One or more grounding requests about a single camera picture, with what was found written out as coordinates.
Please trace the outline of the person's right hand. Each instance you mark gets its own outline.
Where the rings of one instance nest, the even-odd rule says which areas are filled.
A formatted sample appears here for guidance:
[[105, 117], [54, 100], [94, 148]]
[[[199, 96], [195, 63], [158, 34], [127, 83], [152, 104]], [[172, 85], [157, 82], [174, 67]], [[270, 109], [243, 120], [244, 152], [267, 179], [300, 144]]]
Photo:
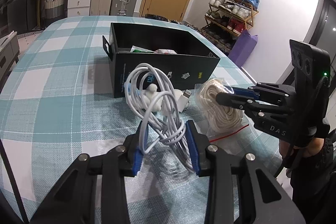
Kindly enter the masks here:
[[284, 140], [279, 140], [278, 148], [284, 167], [291, 168], [299, 157], [312, 157], [317, 155], [329, 141], [328, 138], [313, 138], [306, 147], [297, 147]]

